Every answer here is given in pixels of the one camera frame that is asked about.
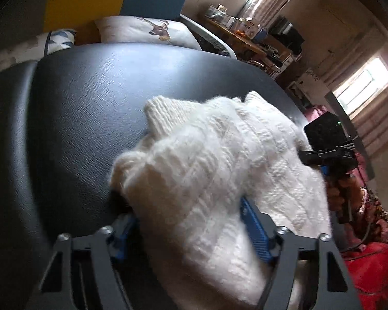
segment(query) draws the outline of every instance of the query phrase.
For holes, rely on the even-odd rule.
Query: deer print cushion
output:
[[[181,22],[135,16],[110,16],[95,21],[102,43],[141,42],[183,46],[201,51],[201,47]]]

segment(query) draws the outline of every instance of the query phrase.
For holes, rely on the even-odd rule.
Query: window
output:
[[[333,94],[350,115],[372,96],[379,93],[388,83],[388,69],[377,57],[357,71],[344,82]]]

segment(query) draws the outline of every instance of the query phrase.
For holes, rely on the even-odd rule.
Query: blue trigger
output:
[[[329,176],[329,167],[327,165],[321,166],[321,171],[324,176]]]
[[[267,264],[272,263],[273,256],[269,251],[269,237],[245,198],[241,198],[240,201],[240,216],[246,225],[247,233],[259,259]]]
[[[127,258],[126,240],[136,222],[137,219],[132,214],[123,214],[115,220],[113,224],[115,226],[115,232],[113,241],[110,244],[111,257],[119,261]]]

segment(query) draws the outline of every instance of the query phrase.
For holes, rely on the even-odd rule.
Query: deer illustration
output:
[[[156,25],[155,23],[152,23],[150,20],[147,20],[146,18],[143,18],[143,17],[137,17],[137,19],[139,20],[143,20],[149,24],[152,25],[153,29],[149,32],[151,35],[154,35],[154,36],[159,36],[160,37],[160,41],[166,41],[166,40],[169,40],[171,37],[170,37],[170,34],[168,34],[168,21],[166,20],[159,20],[160,22],[162,22],[162,26],[158,26]]]

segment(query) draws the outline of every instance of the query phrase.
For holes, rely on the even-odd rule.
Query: metal screw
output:
[[[326,234],[326,233],[321,233],[319,235],[319,239],[321,239],[324,242],[328,242],[328,241],[330,241],[331,236],[329,234]]]
[[[276,233],[278,234],[286,234],[288,232],[290,232],[290,229],[288,229],[286,226],[276,227]]]
[[[65,240],[68,240],[70,238],[70,234],[69,233],[62,233],[62,234],[59,234],[57,236],[57,239],[59,241],[65,241]]]
[[[103,233],[103,234],[110,234],[114,231],[114,229],[112,228],[112,226],[104,226],[104,227],[101,227],[99,231],[100,233]]]

